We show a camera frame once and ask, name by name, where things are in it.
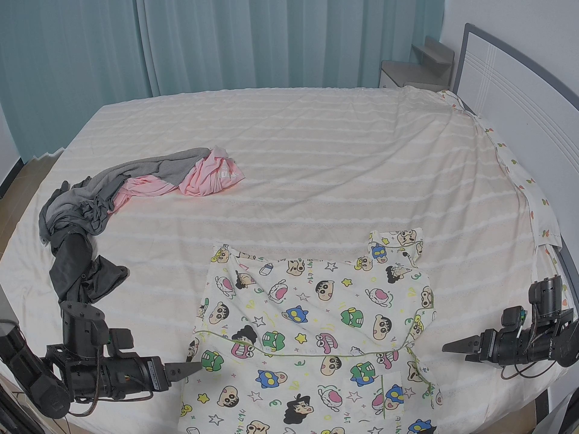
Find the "mattress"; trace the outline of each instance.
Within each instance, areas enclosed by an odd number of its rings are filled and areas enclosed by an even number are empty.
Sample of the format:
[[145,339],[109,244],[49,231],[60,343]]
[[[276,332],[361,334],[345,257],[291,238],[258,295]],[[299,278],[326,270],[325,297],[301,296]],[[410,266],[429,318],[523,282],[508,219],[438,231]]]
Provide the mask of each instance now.
[[[556,365],[538,379],[503,381],[493,367],[441,352],[444,343],[499,328],[503,308],[528,306],[532,280],[556,266],[543,254],[549,246],[536,245],[525,196],[484,130],[438,94],[413,87],[233,90],[102,107],[40,185],[0,262],[2,286],[37,355],[62,341],[53,257],[38,237],[38,213],[52,191],[125,161],[215,145],[236,160],[243,181],[206,197],[135,197],[94,239],[98,254],[130,269],[96,306],[108,326],[132,330],[139,354],[184,360],[216,242],[266,258],[352,259],[371,230],[422,227],[419,267],[430,277],[437,317],[416,353],[444,395],[438,431],[472,432],[561,373]],[[172,432],[180,390],[98,403],[72,421],[94,433]]]

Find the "wall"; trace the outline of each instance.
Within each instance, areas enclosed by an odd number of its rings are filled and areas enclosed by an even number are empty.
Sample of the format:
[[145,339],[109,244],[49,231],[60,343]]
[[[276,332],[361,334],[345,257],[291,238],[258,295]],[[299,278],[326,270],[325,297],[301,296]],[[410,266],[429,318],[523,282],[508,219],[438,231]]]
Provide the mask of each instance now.
[[0,184],[20,158],[0,105]]
[[440,41],[456,62],[465,23],[522,51],[579,94],[579,0],[445,0]]

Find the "white headboard panel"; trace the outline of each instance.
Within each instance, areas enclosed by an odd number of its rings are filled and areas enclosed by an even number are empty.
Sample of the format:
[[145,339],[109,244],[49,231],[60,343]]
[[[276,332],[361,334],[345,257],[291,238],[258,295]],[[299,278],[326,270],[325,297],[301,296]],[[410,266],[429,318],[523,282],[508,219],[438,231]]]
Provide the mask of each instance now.
[[528,56],[472,24],[464,27],[453,92],[496,124],[546,193],[565,241],[563,263],[579,291],[579,97]]

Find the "pink garment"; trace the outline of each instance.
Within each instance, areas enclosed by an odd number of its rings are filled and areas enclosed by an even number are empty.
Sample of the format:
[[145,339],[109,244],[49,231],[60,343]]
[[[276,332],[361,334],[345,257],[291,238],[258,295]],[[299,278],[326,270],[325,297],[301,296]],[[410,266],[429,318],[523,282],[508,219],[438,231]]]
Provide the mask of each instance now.
[[187,196],[206,196],[217,193],[243,180],[245,176],[227,151],[216,146],[209,156],[198,161],[179,186],[173,186],[153,175],[129,178],[113,199],[117,212],[133,196],[154,197],[176,190]]

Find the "teal curtain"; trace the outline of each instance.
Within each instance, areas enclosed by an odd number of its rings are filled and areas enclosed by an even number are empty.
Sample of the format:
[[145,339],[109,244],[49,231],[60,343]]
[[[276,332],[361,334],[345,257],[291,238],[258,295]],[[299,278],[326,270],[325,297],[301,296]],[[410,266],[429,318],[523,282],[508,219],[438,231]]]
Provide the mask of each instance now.
[[376,87],[444,0],[0,0],[0,102],[23,158],[104,104],[247,87]]

